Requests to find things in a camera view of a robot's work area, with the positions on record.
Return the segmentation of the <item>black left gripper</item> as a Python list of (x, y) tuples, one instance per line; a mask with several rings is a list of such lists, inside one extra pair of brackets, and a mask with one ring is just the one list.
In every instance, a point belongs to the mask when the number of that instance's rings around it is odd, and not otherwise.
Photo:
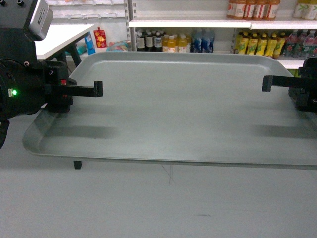
[(52, 113), (68, 113), (72, 96), (102, 97), (103, 82), (76, 86), (62, 61), (38, 61), (26, 67), (10, 59), (0, 60), (0, 119), (35, 114), (42, 105)]

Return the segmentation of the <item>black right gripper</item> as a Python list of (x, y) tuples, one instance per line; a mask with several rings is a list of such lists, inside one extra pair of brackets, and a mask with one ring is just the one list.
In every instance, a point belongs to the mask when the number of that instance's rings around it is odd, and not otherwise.
[(303, 112), (317, 111), (317, 59), (304, 60), (298, 69), (300, 78), (266, 75), (263, 77), (262, 92), (270, 92), (272, 86), (288, 87), (288, 94), (295, 108)]

